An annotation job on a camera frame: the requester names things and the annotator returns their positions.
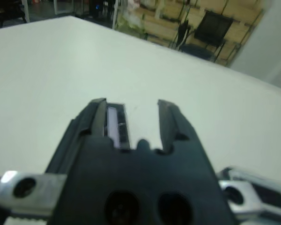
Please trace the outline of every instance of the white table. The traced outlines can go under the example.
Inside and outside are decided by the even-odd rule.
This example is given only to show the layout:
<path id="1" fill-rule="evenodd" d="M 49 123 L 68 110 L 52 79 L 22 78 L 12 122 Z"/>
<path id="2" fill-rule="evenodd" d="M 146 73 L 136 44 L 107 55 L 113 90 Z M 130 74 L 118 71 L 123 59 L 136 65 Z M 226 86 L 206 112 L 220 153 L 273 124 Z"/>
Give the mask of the white table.
<path id="1" fill-rule="evenodd" d="M 281 181 L 280 89 L 74 17 L 0 29 L 0 175 L 42 173 L 70 120 L 99 97 L 126 103 L 133 147 L 161 147 L 166 99 L 216 171 L 237 165 Z"/>

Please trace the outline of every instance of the black chair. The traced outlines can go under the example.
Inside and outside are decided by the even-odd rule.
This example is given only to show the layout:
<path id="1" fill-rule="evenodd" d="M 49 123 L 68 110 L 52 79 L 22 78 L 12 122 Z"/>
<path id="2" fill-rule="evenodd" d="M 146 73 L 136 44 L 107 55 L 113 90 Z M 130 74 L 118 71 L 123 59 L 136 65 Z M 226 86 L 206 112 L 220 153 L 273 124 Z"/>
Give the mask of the black chair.
<path id="1" fill-rule="evenodd" d="M 0 28 L 3 27 L 4 21 L 17 18 L 22 18 L 24 23 L 27 23 L 21 5 L 21 0 L 0 0 Z"/>
<path id="2" fill-rule="evenodd" d="M 205 60 L 211 60 L 212 58 L 214 58 L 214 61 L 216 61 L 216 59 L 218 58 L 218 56 L 222 51 L 222 48 L 225 45 L 224 37 L 232 23 L 233 23 L 232 18 L 228 18 L 223 15 L 207 11 L 196 30 L 190 32 L 189 27 L 185 29 L 185 25 L 181 24 L 179 26 L 176 46 L 178 47 L 179 50 L 187 54 Z M 208 45 L 215 46 L 216 49 L 221 47 L 217 56 L 214 56 L 214 53 L 212 51 L 207 50 L 206 48 L 194 44 L 186 44 L 187 38 L 193 33 L 195 39 L 198 39 L 207 44 L 206 47 Z"/>

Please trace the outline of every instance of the metal pole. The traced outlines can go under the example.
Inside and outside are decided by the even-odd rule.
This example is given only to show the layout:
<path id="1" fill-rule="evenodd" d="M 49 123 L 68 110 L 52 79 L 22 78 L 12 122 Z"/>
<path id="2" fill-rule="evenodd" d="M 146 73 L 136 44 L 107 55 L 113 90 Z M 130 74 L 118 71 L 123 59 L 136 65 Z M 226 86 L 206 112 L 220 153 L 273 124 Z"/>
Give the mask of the metal pole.
<path id="1" fill-rule="evenodd" d="M 114 13 L 113 13 L 113 20 L 112 20 L 112 29 L 116 29 L 116 22 L 118 18 L 118 1 L 116 0 L 116 3 L 114 4 Z"/>
<path id="2" fill-rule="evenodd" d="M 25 19 L 29 23 L 30 22 L 30 17 L 29 17 L 29 10 L 28 10 L 28 2 L 27 2 L 27 0 L 22 0 L 22 4 L 24 5 Z"/>
<path id="3" fill-rule="evenodd" d="M 229 0 L 226 0 L 225 5 L 224 5 L 224 8 L 223 8 L 223 10 L 222 10 L 222 12 L 221 12 L 221 15 L 223 15 L 223 13 L 224 13 L 224 11 L 225 11 L 225 8 L 226 8 L 227 5 L 228 5 L 228 2 L 229 2 Z"/>
<path id="4" fill-rule="evenodd" d="M 217 60 L 217 58 L 219 57 L 219 55 L 220 55 L 220 53 L 221 53 L 221 51 L 222 51 L 222 49 L 223 49 L 223 47 L 224 47 L 225 44 L 226 44 L 226 41 L 224 41 L 224 43 L 222 44 L 219 53 L 217 54 L 216 58 L 214 59 L 214 62 L 215 62 L 215 61 Z"/>

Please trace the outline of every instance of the floor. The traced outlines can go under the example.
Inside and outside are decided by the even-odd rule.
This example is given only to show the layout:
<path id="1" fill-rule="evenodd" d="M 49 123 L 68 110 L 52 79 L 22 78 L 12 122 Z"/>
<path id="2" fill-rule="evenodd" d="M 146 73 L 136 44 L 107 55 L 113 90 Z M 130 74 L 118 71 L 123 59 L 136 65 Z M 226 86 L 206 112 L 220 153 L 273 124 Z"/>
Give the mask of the floor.
<path id="1" fill-rule="evenodd" d="M 59 2 L 58 3 L 58 10 L 59 11 L 64 11 L 64 10 L 69 10 L 72 8 L 72 4 L 68 2 Z M 87 16 L 88 13 L 88 5 L 84 4 L 84 13 L 82 15 L 81 13 L 81 3 L 76 2 L 74 6 L 74 12 L 73 13 L 64 13 L 64 14 L 59 14 L 55 15 L 54 12 L 54 4 L 51 1 L 42 1 L 38 4 L 33 4 L 29 6 L 29 16 L 30 16 L 30 22 L 36 22 L 36 21 L 41 21 L 41 20 L 47 20 L 47 19 L 52 19 L 52 18 L 57 18 L 57 17 L 63 17 L 67 15 L 72 15 L 76 16 L 79 18 L 82 18 L 84 20 L 112 28 L 112 20 L 108 20 L 106 18 L 106 15 L 101 15 L 101 17 L 97 18 L 94 20 L 92 17 Z M 23 24 L 22 19 L 16 19 L 16 20 L 11 20 L 11 21 L 6 21 L 3 24 L 3 27 L 9 27 L 9 26 L 14 26 L 18 24 Z"/>

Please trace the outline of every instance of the wooden panel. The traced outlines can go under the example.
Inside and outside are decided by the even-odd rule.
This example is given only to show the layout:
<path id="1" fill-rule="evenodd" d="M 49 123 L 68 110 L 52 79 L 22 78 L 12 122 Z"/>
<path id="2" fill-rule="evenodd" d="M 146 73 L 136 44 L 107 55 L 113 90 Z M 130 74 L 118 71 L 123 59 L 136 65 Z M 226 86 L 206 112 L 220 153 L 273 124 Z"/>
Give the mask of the wooden panel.
<path id="1" fill-rule="evenodd" d="M 221 13 L 226 0 L 200 0 L 200 7 L 209 11 Z"/>
<path id="2" fill-rule="evenodd" d="M 199 9 L 191 8 L 187 16 L 188 23 L 196 29 L 201 23 L 203 17 L 204 14 L 202 14 Z"/>
<path id="3" fill-rule="evenodd" d="M 150 15 L 150 16 L 155 16 L 155 12 L 150 11 L 148 9 L 144 9 L 144 8 L 137 8 L 134 10 L 133 14 L 135 15 Z"/>
<path id="4" fill-rule="evenodd" d="M 173 40 L 177 34 L 176 30 L 166 28 L 153 22 L 144 21 L 144 29 L 147 33 L 156 35 L 160 38 Z"/>
<path id="5" fill-rule="evenodd" d="M 165 46 L 165 47 L 169 46 L 169 42 L 164 41 L 164 40 L 162 40 L 160 38 L 157 38 L 157 37 L 148 37 L 147 40 L 149 42 L 152 42 L 152 43 L 155 43 L 155 44 L 158 44 L 158 45 L 162 45 L 162 46 Z"/>
<path id="6" fill-rule="evenodd" d="M 175 2 L 167 2 L 163 9 L 163 15 L 169 17 L 169 18 L 180 18 L 185 11 L 185 7 L 183 8 L 183 5 Z"/>
<path id="7" fill-rule="evenodd" d="M 233 4 L 240 5 L 245 8 L 261 10 L 264 8 L 264 2 L 262 0 L 229 0 Z"/>
<path id="8" fill-rule="evenodd" d="M 223 15 L 233 17 L 244 23 L 252 24 L 259 13 L 260 11 L 258 10 L 249 9 L 229 2 Z"/>
<path id="9" fill-rule="evenodd" d="M 170 22 L 170 21 L 166 21 L 163 19 L 155 19 L 155 17 L 150 16 L 150 15 L 145 15 L 144 20 L 148 21 L 148 22 L 156 23 L 158 25 L 161 25 L 166 28 L 173 29 L 173 30 L 178 30 L 178 27 L 179 27 L 179 24 L 176 22 Z"/>
<path id="10" fill-rule="evenodd" d="M 240 43 L 248 30 L 249 30 L 248 26 L 234 22 L 231 25 L 231 27 L 229 28 L 229 30 L 225 36 L 225 39 L 229 40 L 229 41 L 234 41 L 234 42 Z"/>

